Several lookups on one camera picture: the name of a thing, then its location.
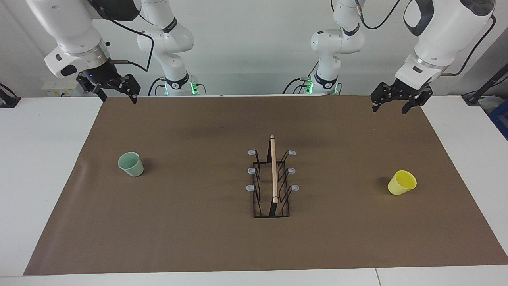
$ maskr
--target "cable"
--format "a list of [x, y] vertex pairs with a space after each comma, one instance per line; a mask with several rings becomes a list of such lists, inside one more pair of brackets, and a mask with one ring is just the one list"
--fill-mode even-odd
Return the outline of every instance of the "cable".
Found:
[[205, 90], [205, 95], [208, 95], [208, 92], [206, 92], [206, 86], [202, 83], [197, 83], [196, 84], [197, 87], [203, 87], [203, 89]]
[[155, 96], [157, 96], [157, 89], [160, 88], [160, 87], [164, 87], [165, 88], [166, 85], [165, 84], [159, 84], [159, 85], [157, 85], [157, 87], [155, 88]]
[[12, 91], [10, 88], [8, 88], [5, 84], [3, 83], [0, 83], [0, 87], [3, 87], [4, 89], [6, 89], [6, 91], [12, 93], [12, 95], [14, 95], [15, 97], [17, 97], [17, 95], [14, 93], [14, 91]]
[[390, 18], [390, 16], [392, 15], [393, 11], [395, 10], [395, 8], [397, 7], [397, 5], [399, 5], [400, 3], [400, 0], [397, 0], [397, 2], [395, 2], [395, 5], [393, 6], [393, 8], [390, 10], [390, 12], [388, 13], [388, 15], [386, 16], [386, 18], [381, 22], [381, 24], [375, 26], [375, 27], [370, 27], [368, 26], [366, 23], [365, 23], [365, 20], [363, 19], [363, 12], [362, 12], [362, 7], [360, 5], [360, 3], [358, 2], [358, 0], [355, 0], [356, 2], [356, 7], [358, 9], [358, 15], [360, 16], [360, 20], [362, 21], [362, 24], [369, 30], [375, 30], [379, 27], [381, 27], [383, 24], [385, 24], [385, 22], [388, 20], [388, 18]]
[[[499, 82], [497, 82], [497, 83], [496, 83], [496, 84], [494, 84], [493, 86], [491, 86], [491, 88], [495, 87], [496, 85], [502, 84], [502, 83], [503, 83], [505, 80], [507, 80], [507, 79], [508, 79], [508, 76], [507, 76], [507, 77], [505, 77], [504, 79], [500, 80]], [[472, 91], [472, 92], [468, 92], [468, 93], [465, 93], [465, 94], [463, 94], [463, 95], [461, 95], [461, 96], [470, 95], [470, 94], [475, 93], [475, 92], [477, 92], [477, 91], [479, 91], [479, 90], [475, 90], [475, 91]]]
[[150, 94], [152, 93], [153, 86], [154, 86], [154, 85], [155, 85], [155, 84], [156, 84], [159, 80], [164, 80], [164, 78], [163, 78], [163, 77], [159, 77], [159, 78], [157, 78], [156, 80], [154, 80], [154, 81], [152, 82], [152, 85], [150, 86], [150, 89], [148, 90], [148, 95], [147, 95], [147, 96], [150, 96]]
[[307, 75], [307, 77], [310, 77], [310, 75], [312, 74], [312, 72], [316, 69], [316, 67], [318, 66], [319, 64], [319, 61], [316, 62], [316, 64], [314, 65], [314, 67], [310, 70], [309, 74]]
[[91, 5], [91, 6], [92, 6], [95, 10], [97, 10], [97, 13], [99, 13], [99, 15], [100, 15], [101, 17], [103, 17], [104, 19], [106, 19], [106, 20], [108, 20], [108, 21], [112, 22], [113, 24], [115, 24], [115, 25], [117, 25], [117, 26], [119, 26], [119, 27], [122, 27], [122, 28], [126, 29], [126, 30], [127, 30], [127, 31], [129, 31], [129, 32], [132, 32], [132, 33], [138, 34], [138, 35], [140, 35], [140, 36], [146, 37], [146, 38], [150, 39], [150, 41], [152, 41], [152, 48], [150, 49], [150, 55], [148, 56], [148, 63], [146, 64], [146, 68], [143, 68], [141, 65], [136, 64], [136, 63], [131, 62], [131, 61], [120, 61], [120, 62], [118, 62], [118, 63], [117, 63], [117, 64], [131, 64], [131, 65], [134, 65], [134, 66], [136, 66], [136, 67], [138, 67], [138, 68], [140, 68], [140, 69], [142, 69], [142, 70], [144, 70], [144, 71], [146, 71], [146, 72], [147, 72], [147, 71], [148, 71], [148, 69], [150, 68], [150, 62], [152, 61], [153, 48], [154, 48], [154, 46], [155, 46], [155, 41], [153, 40], [153, 38], [152, 38], [152, 37], [150, 37], [149, 35], [147, 35], [147, 34], [143, 33], [143, 32], [139, 32], [139, 31], [133, 30], [133, 29], [131, 29], [131, 28], [127, 27], [127, 26], [124, 26], [124, 25], [122, 25], [122, 24], [118, 23], [118, 22], [117, 22], [117, 21], [115, 21], [115, 20], [109, 19], [109, 18], [108, 18], [108, 16], [106, 16], [106, 14], [104, 14], [104, 12], [101, 10], [101, 8], [97, 7], [97, 6], [96, 6], [96, 5], [95, 5], [95, 4], [94, 4], [91, 0], [87, 0], [87, 1], [88, 1], [88, 3], [90, 3], [90, 5]]
[[286, 88], [284, 89], [284, 91], [282, 92], [282, 94], [285, 94], [285, 92], [288, 90], [288, 88], [289, 88], [289, 87], [290, 87], [293, 83], [295, 83], [295, 82], [297, 82], [297, 81], [299, 81], [299, 80], [303, 81], [301, 78], [295, 78], [295, 79], [293, 79], [290, 83], [288, 83], [288, 85], [286, 85]]
[[152, 23], [152, 22], [148, 21], [145, 17], [143, 17], [143, 15], [139, 14], [139, 16], [141, 17], [141, 19], [145, 20], [145, 22], [149, 23], [150, 25], [152, 25], [152, 26], [157, 26], [157, 25], [155, 25], [154, 23]]
[[300, 88], [300, 91], [298, 92], [298, 94], [300, 94], [300, 92], [301, 92], [302, 88], [306, 88], [306, 87], [307, 87], [307, 85], [306, 85], [306, 84], [302, 84], [302, 85], [299, 85], [299, 86], [295, 87], [295, 90], [293, 90], [293, 94], [296, 94], [296, 89], [297, 89], [297, 88]]
[[337, 84], [340, 84], [340, 89], [339, 89], [339, 95], [340, 95], [340, 93], [342, 92], [342, 83], [338, 82]]
[[492, 19], [492, 24], [490, 25], [490, 28], [485, 32], [485, 34], [483, 34], [483, 36], [478, 40], [478, 43], [476, 43], [476, 45], [474, 45], [473, 49], [471, 50], [471, 52], [469, 53], [469, 55], [467, 56], [466, 58], [466, 61], [464, 62], [464, 64], [462, 65], [462, 67], [460, 68], [459, 72], [458, 73], [444, 73], [442, 74], [442, 76], [457, 76], [459, 75], [463, 70], [464, 68], [466, 67], [467, 63], [469, 62], [469, 59], [471, 58], [471, 56], [473, 55], [474, 51], [476, 50], [476, 48], [478, 48], [478, 46], [480, 45], [480, 43], [483, 41], [483, 39], [489, 34], [489, 32], [494, 28], [494, 26], [496, 25], [496, 17], [494, 17], [494, 15], [491, 15], [490, 18]]

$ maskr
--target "black wire rack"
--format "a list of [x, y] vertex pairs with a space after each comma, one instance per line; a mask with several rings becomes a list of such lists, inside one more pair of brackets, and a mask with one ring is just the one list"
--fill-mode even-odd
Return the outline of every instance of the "black wire rack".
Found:
[[[288, 182], [288, 176], [296, 172], [294, 168], [286, 167], [286, 159], [289, 156], [296, 156], [293, 150], [286, 150], [280, 161], [276, 162], [276, 178], [273, 176], [270, 180], [262, 180], [261, 173], [263, 169], [272, 167], [272, 141], [268, 145], [268, 156], [266, 161], [259, 160], [259, 154], [256, 149], [249, 150], [249, 155], [255, 156], [256, 161], [252, 163], [252, 167], [247, 170], [252, 175], [252, 184], [247, 186], [247, 191], [252, 192], [252, 214], [254, 218], [281, 218], [290, 216], [289, 198], [293, 191], [298, 191], [298, 185], [291, 185]], [[277, 194], [271, 192], [261, 192], [262, 182], [273, 182], [277, 180]]]

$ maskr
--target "black cable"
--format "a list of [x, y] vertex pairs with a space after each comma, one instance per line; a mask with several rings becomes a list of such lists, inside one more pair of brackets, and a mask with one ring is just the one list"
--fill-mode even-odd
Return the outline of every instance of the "black cable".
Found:
[[337, 84], [340, 84], [340, 89], [339, 89], [339, 95], [340, 95], [340, 93], [342, 92], [342, 83], [341, 83], [341, 82], [339, 82], [339, 83], [337, 83]]
[[[507, 80], [507, 79], [508, 79], [508, 76], [507, 76], [507, 77], [505, 77], [504, 79], [500, 80], [499, 82], [497, 82], [497, 83], [496, 83], [496, 84], [494, 84], [493, 86], [491, 86], [491, 88], [495, 87], [496, 85], [502, 84], [502, 83], [503, 83], [505, 80]], [[470, 94], [475, 93], [475, 92], [477, 92], [477, 91], [479, 91], [479, 90], [475, 90], [475, 91], [472, 91], [472, 92], [468, 92], [468, 93], [465, 93], [465, 94], [463, 94], [463, 95], [461, 95], [461, 96], [463, 97], [463, 96], [466, 96], [466, 95], [470, 95]]]
[[300, 91], [298, 92], [298, 94], [300, 94], [300, 92], [301, 92], [302, 88], [306, 88], [306, 87], [307, 87], [307, 85], [306, 85], [306, 84], [302, 84], [302, 85], [299, 85], [299, 86], [295, 87], [295, 90], [293, 90], [293, 94], [296, 94], [296, 89], [297, 89], [297, 88], [300, 88]]
[[301, 78], [295, 78], [293, 79], [290, 83], [288, 83], [288, 85], [286, 85], [286, 88], [284, 89], [284, 91], [282, 92], [282, 94], [285, 94], [285, 92], [288, 90], [288, 88], [295, 82], [299, 81], [299, 80], [302, 80]]
[[491, 15], [490, 18], [492, 19], [492, 24], [490, 25], [490, 28], [485, 32], [485, 34], [483, 34], [483, 36], [478, 40], [478, 43], [476, 43], [476, 45], [474, 45], [473, 49], [471, 50], [471, 52], [469, 53], [469, 55], [467, 56], [466, 58], [466, 61], [464, 62], [464, 64], [462, 65], [462, 67], [460, 68], [459, 72], [458, 73], [444, 73], [443, 76], [457, 76], [459, 75], [463, 70], [464, 68], [466, 67], [467, 63], [469, 62], [469, 59], [471, 58], [471, 56], [473, 55], [474, 51], [476, 50], [476, 48], [478, 48], [478, 46], [480, 45], [480, 43], [483, 41], [483, 39], [489, 34], [489, 32], [494, 28], [494, 26], [496, 25], [496, 17], [494, 17], [494, 15]]
[[108, 19], [108, 20], [109, 20], [110, 22], [112, 22], [112, 23], [114, 23], [114, 24], [116, 24], [116, 25], [118, 25], [118, 26], [120, 26], [120, 27], [122, 27], [122, 28], [126, 29], [127, 31], [130, 31], [130, 32], [132, 32], [132, 33], [135, 33], [135, 34], [138, 34], [138, 35], [140, 35], [140, 36], [146, 37], [146, 38], [150, 39], [150, 41], [152, 41], [152, 47], [150, 48], [150, 54], [148, 55], [148, 62], [147, 62], [147, 64], [146, 64], [146, 68], [143, 68], [141, 65], [136, 64], [136, 63], [131, 62], [131, 61], [127, 61], [127, 62], [126, 62], [127, 64], [134, 65], [134, 66], [136, 66], [136, 67], [138, 67], [138, 68], [140, 68], [140, 69], [142, 69], [142, 70], [144, 70], [144, 71], [146, 71], [146, 72], [147, 72], [147, 71], [148, 71], [148, 69], [150, 68], [150, 62], [152, 61], [153, 48], [154, 48], [154, 46], [155, 46], [155, 41], [153, 40], [153, 38], [152, 38], [152, 37], [150, 37], [149, 35], [147, 35], [147, 34], [143, 33], [143, 32], [139, 32], [139, 31], [133, 30], [133, 29], [131, 29], [131, 28], [127, 27], [127, 26], [124, 26], [124, 25], [122, 25], [122, 24], [118, 23], [118, 22], [117, 22], [117, 21], [115, 21], [115, 20], [111, 20], [111, 19]]
[[139, 14], [139, 16], [141, 17], [141, 19], [145, 20], [145, 22], [149, 23], [150, 25], [152, 25], [152, 26], [157, 26], [157, 25], [155, 25], [154, 23], [152, 23], [152, 22], [148, 21], [145, 17], [143, 17], [143, 15]]
[[14, 91], [12, 91], [10, 88], [8, 88], [5, 84], [3, 83], [0, 83], [0, 87], [3, 87], [6, 91], [12, 93], [12, 95], [14, 95], [15, 97], [17, 97], [17, 95], [14, 93]]
[[205, 90], [205, 95], [208, 95], [208, 92], [206, 92], [206, 86], [202, 83], [197, 83], [196, 84], [197, 87], [203, 87], [203, 89]]
[[138, 68], [140, 68], [140, 69], [142, 69], [142, 70], [144, 70], [144, 71], [146, 71], [146, 72], [147, 72], [147, 71], [148, 71], [148, 69], [150, 68], [150, 62], [152, 61], [153, 48], [154, 48], [154, 46], [155, 46], [155, 41], [153, 40], [153, 38], [152, 38], [152, 37], [150, 37], [149, 35], [147, 35], [147, 34], [143, 33], [143, 32], [139, 32], [139, 31], [133, 30], [133, 29], [131, 29], [131, 28], [127, 27], [127, 26], [124, 26], [124, 25], [122, 25], [122, 24], [118, 23], [118, 22], [117, 22], [117, 21], [115, 21], [115, 20], [109, 19], [109, 18], [106, 16], [106, 14], [104, 14], [104, 12], [101, 10], [101, 8], [97, 7], [97, 6], [96, 6], [96, 5], [95, 5], [95, 4], [94, 4], [91, 0], [88, 0], [88, 3], [90, 3], [90, 5], [91, 5], [91, 6], [92, 6], [95, 10], [97, 10], [97, 13], [99, 13], [99, 15], [100, 15], [101, 17], [103, 17], [104, 19], [106, 19], [106, 20], [108, 20], [108, 21], [112, 22], [113, 24], [115, 24], [115, 25], [117, 25], [117, 26], [119, 26], [119, 27], [122, 27], [122, 28], [126, 29], [126, 30], [127, 30], [127, 31], [129, 31], [129, 32], [132, 32], [132, 33], [138, 34], [138, 35], [140, 35], [140, 36], [146, 37], [146, 38], [150, 39], [150, 41], [152, 41], [152, 48], [150, 49], [150, 55], [148, 56], [148, 63], [146, 64], [146, 68], [143, 68], [141, 65], [136, 64], [136, 63], [131, 62], [131, 61], [120, 61], [119, 63], [117, 63], [117, 64], [131, 64], [131, 65], [134, 65], [134, 66], [136, 66], [136, 67], [138, 67]]
[[153, 86], [154, 86], [154, 85], [155, 85], [155, 84], [156, 84], [159, 80], [163, 80], [163, 79], [161, 79], [161, 78], [159, 77], [159, 78], [157, 78], [156, 80], [154, 80], [154, 81], [152, 82], [152, 85], [150, 86], [150, 89], [148, 90], [148, 95], [147, 95], [147, 96], [150, 96], [150, 94], [152, 93]]
[[362, 9], [361, 9], [361, 6], [360, 6], [360, 3], [358, 3], [358, 0], [355, 0], [356, 2], [356, 5], [357, 7], [360, 7], [360, 20], [362, 21], [362, 24], [369, 30], [375, 30], [379, 27], [381, 27], [383, 24], [385, 24], [385, 22], [388, 20], [388, 18], [390, 18], [390, 16], [392, 15], [393, 11], [395, 10], [395, 8], [397, 7], [397, 5], [399, 5], [400, 3], [400, 0], [397, 0], [397, 2], [395, 2], [395, 5], [393, 6], [393, 8], [390, 10], [390, 12], [388, 13], [388, 15], [386, 16], [386, 18], [381, 22], [381, 24], [375, 26], [375, 27], [370, 27], [368, 26], [366, 23], [365, 23], [365, 20], [363, 19], [363, 13], [361, 12]]
[[482, 85], [478, 91], [473, 94], [472, 96], [468, 96], [466, 98], [468, 103], [475, 104], [478, 102], [478, 99], [485, 93], [487, 90], [489, 90], [491, 87], [493, 87], [496, 83], [499, 83], [499, 81], [508, 73], [508, 64], [505, 64], [500, 70], [498, 70], [486, 83]]
[[155, 96], [157, 96], [157, 89], [160, 88], [160, 87], [165, 88], [166, 85], [165, 84], [159, 84], [159, 85], [157, 85], [157, 87], [155, 88]]
[[312, 72], [316, 69], [316, 67], [318, 66], [319, 64], [319, 61], [316, 62], [316, 64], [314, 65], [314, 67], [310, 70], [309, 74], [307, 75], [307, 77], [310, 77], [310, 75], [312, 74]]

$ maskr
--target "white wall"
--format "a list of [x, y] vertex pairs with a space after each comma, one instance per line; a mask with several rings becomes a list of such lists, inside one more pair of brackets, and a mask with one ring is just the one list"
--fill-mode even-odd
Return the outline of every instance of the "white wall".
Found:
[[42, 52], [0, 0], [0, 82], [21, 97], [43, 96], [42, 76], [52, 76]]
[[[34, 43], [33, 49], [44, 54], [53, 49], [54, 40], [37, 23], [25, 1], [0, 1], [9, 8], [0, 14], [12, 13], [19, 20], [26, 31], [26, 38]], [[366, 21], [371, 25], [379, 23], [395, 1], [387, 2], [367, 1], [364, 9]], [[417, 41], [402, 20], [407, 2], [401, 2], [382, 28], [375, 31], [363, 29], [367, 40], [361, 52], [341, 55], [343, 94], [366, 95], [381, 81], [393, 82], [395, 72]], [[187, 69], [206, 84], [209, 94], [281, 93], [291, 79], [307, 75], [317, 61], [317, 56], [310, 49], [312, 34], [337, 28], [327, 0], [171, 0], [171, 5], [179, 22], [189, 28], [196, 39], [194, 49], [182, 54]], [[498, 1], [495, 14], [498, 24], [478, 48], [468, 68], [508, 26], [508, 3]], [[146, 64], [147, 55], [138, 49], [135, 34], [105, 20], [95, 20], [94, 25], [104, 39], [112, 43], [113, 59], [129, 59], [141, 65]], [[137, 19], [127, 25], [143, 30], [148, 24]], [[1, 32], [3, 42], [6, 31], [2, 29]], [[20, 53], [20, 46], [2, 47], [2, 58]], [[456, 71], [467, 54], [468, 50], [461, 53], [450, 70]], [[21, 74], [47, 76], [47, 71], [32, 68], [40, 65], [39, 55], [24, 53], [23, 61], [28, 68], [15, 61], [2, 65], [0, 72], [3, 75], [17, 68], [20, 74], [16, 77], [20, 79]], [[136, 76], [142, 85], [142, 94], [147, 92], [154, 78], [162, 75], [155, 61], [149, 73], [125, 65], [118, 65], [118, 69], [121, 74], [133, 73]], [[447, 94], [459, 80], [460, 77], [439, 79], [433, 84], [435, 94]], [[42, 94], [33, 84], [27, 85], [21, 80], [9, 83], [12, 88], [23, 91], [24, 96]]]
[[[508, 29], [504, 30], [501, 36], [464, 75], [460, 82], [453, 87], [450, 93], [461, 95], [478, 90], [506, 63], [508, 63]], [[485, 94], [508, 95], [508, 80], [503, 84], [492, 87]]]

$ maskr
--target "green cup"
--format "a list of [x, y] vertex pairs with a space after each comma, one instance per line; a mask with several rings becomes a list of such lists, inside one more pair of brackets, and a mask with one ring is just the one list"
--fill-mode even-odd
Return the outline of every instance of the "green cup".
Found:
[[127, 152], [120, 156], [120, 159], [118, 159], [118, 167], [131, 177], [137, 177], [145, 170], [141, 158], [136, 152]]

